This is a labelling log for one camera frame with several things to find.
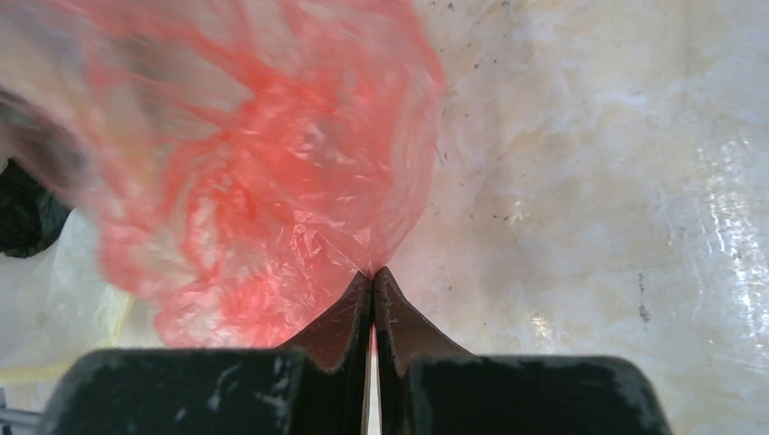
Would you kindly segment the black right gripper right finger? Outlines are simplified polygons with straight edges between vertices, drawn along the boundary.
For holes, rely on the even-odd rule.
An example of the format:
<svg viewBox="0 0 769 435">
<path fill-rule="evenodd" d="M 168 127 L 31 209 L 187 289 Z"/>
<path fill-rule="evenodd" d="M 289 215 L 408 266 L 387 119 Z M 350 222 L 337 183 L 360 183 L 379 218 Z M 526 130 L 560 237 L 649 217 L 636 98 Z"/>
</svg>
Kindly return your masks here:
<svg viewBox="0 0 769 435">
<path fill-rule="evenodd" d="M 607 356 L 476 355 L 373 281 L 385 434 L 668 434 L 647 377 Z"/>
</svg>

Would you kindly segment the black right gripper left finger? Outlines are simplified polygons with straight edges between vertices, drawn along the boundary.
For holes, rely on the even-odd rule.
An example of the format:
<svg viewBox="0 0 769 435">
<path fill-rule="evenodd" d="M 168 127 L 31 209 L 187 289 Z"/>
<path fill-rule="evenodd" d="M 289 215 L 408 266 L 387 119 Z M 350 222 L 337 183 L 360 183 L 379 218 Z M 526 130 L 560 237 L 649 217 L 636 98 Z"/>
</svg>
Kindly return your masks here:
<svg viewBox="0 0 769 435">
<path fill-rule="evenodd" d="M 110 349 L 59 381 L 39 434 L 359 434 L 372 281 L 274 349 Z"/>
</svg>

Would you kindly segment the red translucent trash bag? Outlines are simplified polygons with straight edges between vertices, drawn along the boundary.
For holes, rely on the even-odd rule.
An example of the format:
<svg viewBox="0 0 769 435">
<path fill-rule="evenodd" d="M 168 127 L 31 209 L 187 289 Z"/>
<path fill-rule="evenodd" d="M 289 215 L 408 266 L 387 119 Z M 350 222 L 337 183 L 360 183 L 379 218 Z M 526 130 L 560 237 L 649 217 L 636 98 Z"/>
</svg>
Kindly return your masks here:
<svg viewBox="0 0 769 435">
<path fill-rule="evenodd" d="M 178 347 L 272 347 L 394 254 L 443 96 L 410 1 L 4 1 L 1 143 Z"/>
</svg>

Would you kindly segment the large translucent white plastic bag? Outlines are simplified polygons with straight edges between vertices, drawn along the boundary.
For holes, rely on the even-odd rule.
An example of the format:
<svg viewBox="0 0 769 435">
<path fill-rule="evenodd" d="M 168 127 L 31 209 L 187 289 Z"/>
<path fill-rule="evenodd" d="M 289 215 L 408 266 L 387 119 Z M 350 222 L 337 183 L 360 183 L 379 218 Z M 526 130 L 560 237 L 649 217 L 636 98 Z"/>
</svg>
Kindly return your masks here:
<svg viewBox="0 0 769 435">
<path fill-rule="evenodd" d="M 82 355 L 159 347 L 153 310 L 105 283 L 95 226 L 74 211 L 58 240 L 25 259 L 1 258 L 1 402 L 41 411 Z"/>
</svg>

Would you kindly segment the black trash bag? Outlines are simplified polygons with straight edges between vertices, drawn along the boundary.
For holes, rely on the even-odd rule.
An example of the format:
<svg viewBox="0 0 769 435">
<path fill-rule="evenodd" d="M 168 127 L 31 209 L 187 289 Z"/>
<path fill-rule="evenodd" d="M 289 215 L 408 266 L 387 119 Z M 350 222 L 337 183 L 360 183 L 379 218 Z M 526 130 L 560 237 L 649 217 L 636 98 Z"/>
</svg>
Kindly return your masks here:
<svg viewBox="0 0 769 435">
<path fill-rule="evenodd" d="M 1 173 L 1 253 L 35 256 L 61 235 L 71 210 L 10 159 Z"/>
</svg>

